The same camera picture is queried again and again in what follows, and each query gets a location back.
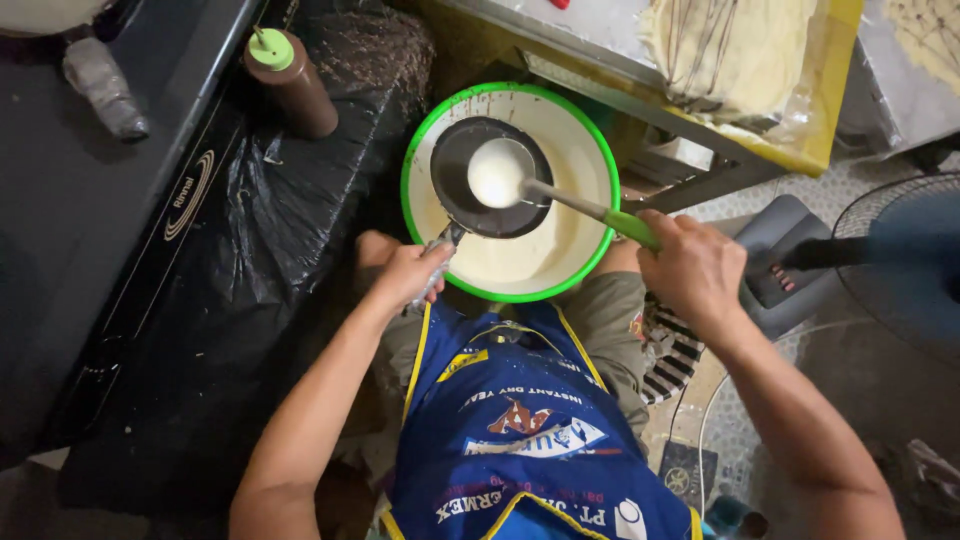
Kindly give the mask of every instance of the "pan handle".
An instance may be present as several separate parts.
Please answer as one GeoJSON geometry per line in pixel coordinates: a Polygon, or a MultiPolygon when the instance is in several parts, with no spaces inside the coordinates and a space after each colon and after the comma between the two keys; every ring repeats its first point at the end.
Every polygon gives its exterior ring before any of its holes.
{"type": "Polygon", "coordinates": [[[426,301],[424,300],[426,295],[433,289],[434,285],[437,284],[437,282],[440,280],[440,277],[442,277],[443,274],[450,269],[450,260],[457,253],[457,246],[460,244],[460,239],[464,237],[464,233],[466,232],[467,231],[455,221],[451,221],[450,224],[446,226],[444,231],[440,233],[440,236],[438,236],[436,240],[433,240],[426,245],[426,249],[423,250],[423,255],[421,255],[421,257],[426,256],[426,254],[437,249],[445,242],[450,242],[453,244],[453,251],[450,252],[450,257],[446,258],[444,263],[440,265],[440,268],[437,268],[434,270],[433,274],[430,274],[430,279],[427,280],[423,291],[421,291],[420,294],[417,295],[417,298],[415,298],[413,302],[407,306],[407,309],[413,309],[416,312],[423,312],[423,309],[426,307],[426,301]]]}

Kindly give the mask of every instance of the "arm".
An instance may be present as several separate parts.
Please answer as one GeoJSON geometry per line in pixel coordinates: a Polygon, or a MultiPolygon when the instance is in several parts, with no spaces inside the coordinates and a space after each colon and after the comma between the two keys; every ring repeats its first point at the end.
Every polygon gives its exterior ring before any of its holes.
{"type": "MultiPolygon", "coordinates": [[[[383,274],[283,400],[253,450],[230,507],[231,538],[320,538],[314,491],[390,319],[445,260],[397,248],[383,274]]],[[[438,283],[428,300],[443,289],[438,283]]]]}
{"type": "Polygon", "coordinates": [[[745,250],[689,216],[647,210],[662,251],[637,254],[647,285],[727,367],[774,461],[809,503],[814,538],[904,538],[883,476],[856,433],[785,362],[737,300],[745,250]]]}

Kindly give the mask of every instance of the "striped cloth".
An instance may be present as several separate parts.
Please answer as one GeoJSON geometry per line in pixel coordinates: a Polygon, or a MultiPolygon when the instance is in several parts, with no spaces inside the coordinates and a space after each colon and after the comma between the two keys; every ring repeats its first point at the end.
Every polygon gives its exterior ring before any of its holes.
{"type": "Polygon", "coordinates": [[[696,370],[704,343],[669,308],[648,292],[644,298],[643,335],[649,340],[651,332],[662,330],[674,337],[669,352],[657,358],[643,376],[643,400],[648,405],[658,404],[676,396],[690,382],[696,370]]]}

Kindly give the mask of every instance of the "brown squeeze bottle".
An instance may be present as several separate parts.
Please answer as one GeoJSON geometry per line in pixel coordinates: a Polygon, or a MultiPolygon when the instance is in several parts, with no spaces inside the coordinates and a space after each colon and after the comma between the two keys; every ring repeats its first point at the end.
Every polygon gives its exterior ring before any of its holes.
{"type": "Polygon", "coordinates": [[[270,88],[292,131],[304,138],[333,133],[339,120],[337,110],[303,43],[285,30],[256,26],[253,30],[243,53],[244,65],[257,81],[270,88]]]}

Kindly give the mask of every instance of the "yellow apron trim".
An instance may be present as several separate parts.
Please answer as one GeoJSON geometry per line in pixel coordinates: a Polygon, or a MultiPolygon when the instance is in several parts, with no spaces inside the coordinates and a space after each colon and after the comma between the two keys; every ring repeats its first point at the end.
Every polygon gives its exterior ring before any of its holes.
{"type": "Polygon", "coordinates": [[[514,495],[512,499],[510,499],[510,502],[507,503],[507,507],[504,508],[503,512],[500,513],[500,517],[496,518],[496,522],[493,523],[493,527],[491,527],[490,530],[487,531],[487,534],[484,534],[480,540],[490,540],[491,538],[493,538],[496,535],[496,532],[500,530],[501,527],[503,527],[503,524],[507,521],[507,518],[510,517],[510,512],[514,510],[514,506],[516,506],[516,504],[520,502],[520,499],[523,499],[524,497],[529,497],[533,499],[537,504],[549,510],[550,513],[564,520],[564,523],[573,527],[574,530],[576,530],[577,532],[585,536],[588,536],[590,538],[596,538],[596,540],[609,540],[606,536],[604,536],[603,534],[600,534],[599,532],[595,532],[588,528],[583,528],[583,526],[577,523],[576,520],[574,520],[572,517],[569,516],[569,514],[562,512],[557,508],[554,508],[547,501],[541,499],[540,497],[537,497],[533,493],[528,493],[526,491],[521,491],[520,493],[517,493],[516,495],[514,495]]]}
{"type": "Polygon", "coordinates": [[[394,519],[394,514],[390,513],[391,508],[393,508],[393,506],[387,504],[387,507],[380,513],[380,521],[382,521],[383,525],[387,528],[387,534],[390,534],[391,540],[404,540],[403,533],[400,532],[400,527],[394,519]]]}
{"type": "Polygon", "coordinates": [[[498,329],[501,329],[501,328],[509,328],[509,329],[519,330],[519,331],[531,331],[531,332],[535,333],[536,335],[538,335],[538,336],[540,337],[540,339],[542,339],[543,341],[545,341],[547,345],[549,345],[550,347],[552,347],[553,350],[557,352],[557,354],[559,354],[560,356],[563,355],[563,353],[560,352],[560,349],[557,349],[556,347],[554,347],[553,343],[550,343],[550,340],[547,339],[546,336],[544,336],[542,333],[540,333],[540,332],[538,332],[538,331],[535,331],[535,330],[532,329],[532,328],[527,328],[527,327],[524,327],[524,326],[521,326],[521,325],[496,325],[495,327],[493,327],[493,328],[491,328],[491,329],[487,329],[487,330],[481,331],[480,333],[474,335],[474,336],[470,339],[470,341],[468,341],[468,343],[473,343],[473,340],[475,340],[476,338],[480,337],[481,335],[486,335],[486,334],[488,334],[488,333],[490,333],[490,332],[492,332],[492,331],[494,331],[494,330],[498,330],[498,329]]]}
{"type": "Polygon", "coordinates": [[[426,346],[426,333],[430,330],[430,303],[426,303],[426,309],[423,311],[423,326],[420,327],[420,344],[417,345],[417,358],[414,359],[414,371],[410,374],[410,386],[407,388],[407,397],[403,400],[403,418],[400,418],[400,425],[407,421],[407,411],[410,410],[410,402],[414,399],[414,388],[417,386],[417,376],[420,374],[420,363],[423,360],[423,348],[426,346]]]}
{"type": "Polygon", "coordinates": [[[700,525],[700,514],[690,506],[690,540],[704,540],[704,528],[700,525]]]}
{"type": "Polygon", "coordinates": [[[482,362],[490,358],[490,353],[486,349],[480,351],[479,353],[470,353],[468,355],[456,355],[450,360],[450,363],[446,365],[444,372],[437,377],[437,382],[443,382],[451,377],[454,373],[464,369],[465,367],[475,364],[477,362],[482,362]]]}
{"type": "Polygon", "coordinates": [[[597,381],[597,384],[603,388],[604,392],[610,393],[610,390],[607,389],[607,385],[604,384],[603,379],[600,379],[600,374],[597,373],[597,368],[593,367],[593,360],[587,356],[587,351],[584,349],[584,345],[580,343],[580,339],[577,338],[577,334],[573,333],[573,329],[570,327],[569,323],[566,322],[566,317],[564,317],[564,311],[559,307],[553,306],[557,310],[557,314],[560,315],[560,322],[563,323],[566,333],[570,335],[570,339],[573,340],[573,344],[577,346],[577,351],[580,351],[580,356],[584,358],[584,362],[587,363],[587,368],[590,370],[590,374],[593,375],[593,379],[597,381]]]}

